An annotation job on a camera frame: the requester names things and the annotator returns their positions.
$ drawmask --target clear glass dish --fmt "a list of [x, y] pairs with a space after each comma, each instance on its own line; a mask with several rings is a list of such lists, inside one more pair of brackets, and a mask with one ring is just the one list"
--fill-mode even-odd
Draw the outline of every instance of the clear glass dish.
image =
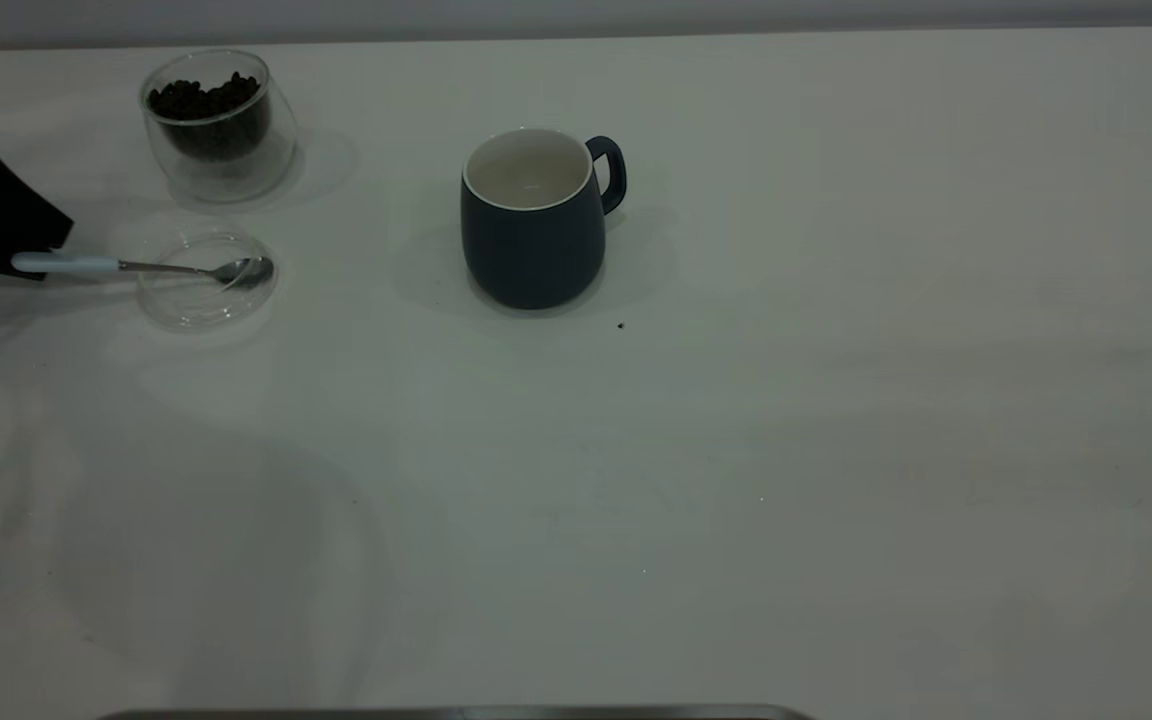
[[[236, 225], [211, 223], [185, 228], [166, 237], [156, 248], [159, 255], [151, 262], [160, 265], [184, 265], [188, 268], [214, 270], [244, 258], [270, 258], [267, 247]], [[151, 320], [173, 331], [204, 331], [234, 323], [251, 314], [274, 293], [279, 267], [256, 286], [247, 281], [253, 264], [232, 282], [221, 285], [204, 275], [179, 273], [141, 273], [137, 300]]]

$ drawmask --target glass cup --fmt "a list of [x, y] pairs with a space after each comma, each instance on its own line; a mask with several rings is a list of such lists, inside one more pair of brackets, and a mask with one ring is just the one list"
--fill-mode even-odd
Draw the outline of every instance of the glass cup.
[[[233, 223], [205, 223], [180, 228], [172, 236], [156, 237], [142, 252], [157, 265], [219, 268], [235, 260], [270, 259], [267, 247]], [[274, 293], [279, 264], [265, 282], [244, 283], [248, 263], [232, 282], [221, 285], [206, 275], [141, 273], [137, 297], [151, 320], [173, 331], [204, 331], [255, 313]]]
[[[150, 108], [152, 91], [174, 81], [220, 88], [237, 73], [260, 88], [237, 108], [212, 118], [174, 120]], [[291, 165], [296, 118], [264, 60], [241, 50], [180, 55], [150, 73], [141, 86], [141, 109], [154, 159], [166, 176], [200, 200], [236, 202], [268, 191]]]

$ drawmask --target mug rim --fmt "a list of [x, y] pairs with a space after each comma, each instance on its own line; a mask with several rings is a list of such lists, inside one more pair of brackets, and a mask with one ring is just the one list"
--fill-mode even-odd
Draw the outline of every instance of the mug rim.
[[[513, 205], [502, 205], [499, 204], [499, 202], [486, 199], [486, 197], [483, 197], [483, 195], [480, 195], [479, 191], [475, 190], [473, 183], [470, 182], [470, 160], [473, 159], [473, 157], [477, 154], [477, 152], [479, 152], [479, 150], [483, 150], [483, 146], [486, 145], [486, 143], [490, 143], [498, 137], [503, 137], [507, 135], [513, 135], [514, 132], [524, 132], [524, 131], [553, 132], [553, 135], [562, 136], [566, 137], [568, 141], [575, 142], [576, 145], [579, 145], [581, 150], [585, 152], [585, 177], [582, 179], [579, 184], [576, 185], [576, 190], [573, 190], [570, 195], [563, 197], [562, 200], [551, 202], [550, 205], [540, 205], [538, 206], [538, 209], [515, 209], [515, 206]], [[486, 202], [486, 204], [492, 205], [493, 209], [509, 210], [511, 213], [535, 213], [538, 210], [556, 209], [559, 205], [562, 205], [563, 202], [568, 202], [573, 197], [576, 197], [582, 191], [584, 191], [585, 185], [589, 184], [589, 179], [592, 177], [593, 174], [594, 174], [594, 157], [590, 154], [589, 145], [585, 145], [584, 142], [576, 141], [576, 137], [571, 136], [570, 132], [563, 132], [561, 131], [561, 129], [547, 128], [543, 126], [521, 126], [509, 129], [509, 131], [506, 132], [495, 132], [495, 135], [490, 135], [488, 137], [485, 137], [483, 142], [477, 143], [477, 145], [473, 146], [473, 150], [470, 150], [470, 154], [468, 154], [465, 158], [465, 164], [461, 165], [461, 182], [465, 183], [465, 187], [468, 188], [468, 190], [470, 190], [470, 192], [473, 194], [473, 197], [477, 197], [477, 199], [479, 200]]]

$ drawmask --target white surface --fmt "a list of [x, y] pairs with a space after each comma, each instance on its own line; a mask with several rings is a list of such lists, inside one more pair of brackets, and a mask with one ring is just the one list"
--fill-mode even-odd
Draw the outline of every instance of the white surface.
[[[260, 318], [0, 279], [0, 717], [1152, 717], [1152, 29], [257, 53], [303, 128], [233, 210]], [[0, 54], [69, 252], [200, 218], [138, 118], [166, 55]], [[518, 124], [626, 150], [563, 313], [461, 258]]]
[[1152, 24], [1152, 0], [0, 0], [0, 47]]

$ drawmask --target dark blue mug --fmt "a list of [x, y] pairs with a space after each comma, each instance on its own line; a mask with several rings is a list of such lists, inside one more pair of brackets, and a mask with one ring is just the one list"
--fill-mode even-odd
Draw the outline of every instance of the dark blue mug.
[[[607, 156], [607, 191], [594, 160]], [[607, 137], [579, 142], [553, 129], [488, 138], [461, 173], [461, 242], [470, 273], [502, 305], [562, 305], [594, 281], [602, 215], [626, 199], [626, 159]]]

